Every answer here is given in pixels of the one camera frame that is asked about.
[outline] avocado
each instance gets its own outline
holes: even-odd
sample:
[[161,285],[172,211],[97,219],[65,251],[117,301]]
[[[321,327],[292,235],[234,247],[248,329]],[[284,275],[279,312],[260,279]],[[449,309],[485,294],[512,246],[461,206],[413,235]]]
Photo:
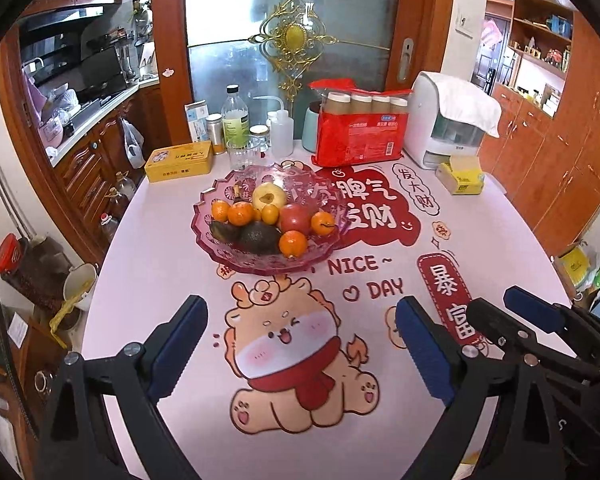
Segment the avocado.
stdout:
[[241,227],[236,227],[232,224],[223,224],[217,220],[213,220],[209,224],[209,229],[213,238],[223,244],[233,244],[240,238]]
[[242,228],[240,247],[252,254],[278,254],[278,242],[282,233],[273,225],[252,222]]

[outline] fruit bowl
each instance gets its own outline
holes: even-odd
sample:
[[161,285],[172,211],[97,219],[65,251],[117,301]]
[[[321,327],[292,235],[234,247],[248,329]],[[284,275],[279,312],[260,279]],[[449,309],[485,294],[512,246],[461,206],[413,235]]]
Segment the fruit bowl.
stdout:
[[[287,204],[299,203],[311,211],[331,213],[335,220],[333,232],[327,236],[309,235],[307,250],[297,258],[287,258],[282,254],[252,254],[235,244],[216,240],[210,230],[213,201],[231,203],[235,199],[234,186],[237,184],[240,197],[250,202],[254,190],[266,182],[272,182],[285,191]],[[196,243],[211,259],[236,272],[260,276],[307,270],[326,260],[338,248],[350,225],[347,218],[349,206],[336,185],[327,178],[317,176],[312,170],[293,165],[250,166],[243,171],[232,171],[226,178],[216,180],[211,189],[203,191],[200,202],[193,209],[195,214],[191,228],[196,234]]]

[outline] door frame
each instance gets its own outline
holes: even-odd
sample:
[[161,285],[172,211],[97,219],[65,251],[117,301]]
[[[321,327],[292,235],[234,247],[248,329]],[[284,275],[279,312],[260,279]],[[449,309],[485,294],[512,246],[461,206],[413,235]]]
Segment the door frame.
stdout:
[[[387,89],[411,88],[420,70],[439,72],[445,57],[454,0],[425,0],[422,20],[410,15],[408,0],[398,0],[394,40],[392,43]],[[158,63],[162,103],[173,144],[190,142],[184,107],[194,101],[191,88],[185,0],[152,0],[154,12],[155,56]],[[414,53],[415,69],[404,83],[397,82],[402,43],[405,38],[418,38]]]

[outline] table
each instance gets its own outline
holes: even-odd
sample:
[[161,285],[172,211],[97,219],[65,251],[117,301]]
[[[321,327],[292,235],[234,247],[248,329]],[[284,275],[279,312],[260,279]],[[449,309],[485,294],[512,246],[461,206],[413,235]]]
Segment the table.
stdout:
[[[290,158],[310,163],[299,143]],[[192,205],[227,175],[226,155],[206,176],[145,180],[107,253],[84,337],[86,359],[144,341],[189,294],[208,303],[208,328],[173,395],[158,404],[205,480],[398,479],[443,405],[392,331],[397,301],[413,294],[458,340],[490,355],[499,349],[462,317],[469,298],[503,308],[506,288],[519,285],[569,304],[540,244],[492,182],[480,196],[451,196],[433,171],[406,155],[321,171],[350,199],[357,227],[347,234],[350,246],[307,272],[234,274],[196,244]],[[537,332],[539,342],[573,355],[557,336]],[[298,346],[289,353],[293,336]],[[317,355],[330,364],[318,364]],[[278,373],[298,367],[311,368],[311,387]],[[327,384],[326,393],[318,383]],[[470,450],[484,442],[491,400]],[[146,478],[115,400],[107,399],[107,409],[129,471]]]

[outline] white bucket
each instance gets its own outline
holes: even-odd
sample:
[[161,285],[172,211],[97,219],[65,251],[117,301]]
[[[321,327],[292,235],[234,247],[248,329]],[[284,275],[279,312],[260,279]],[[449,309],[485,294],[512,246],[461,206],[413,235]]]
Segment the white bucket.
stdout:
[[82,264],[76,267],[64,281],[64,287],[62,289],[62,295],[65,300],[70,300],[76,294],[78,294],[85,282],[93,280],[91,288],[82,294],[82,299],[75,304],[80,310],[88,311],[91,306],[91,299],[93,298],[93,291],[96,289],[96,282],[98,281],[98,273],[96,268],[91,264]]

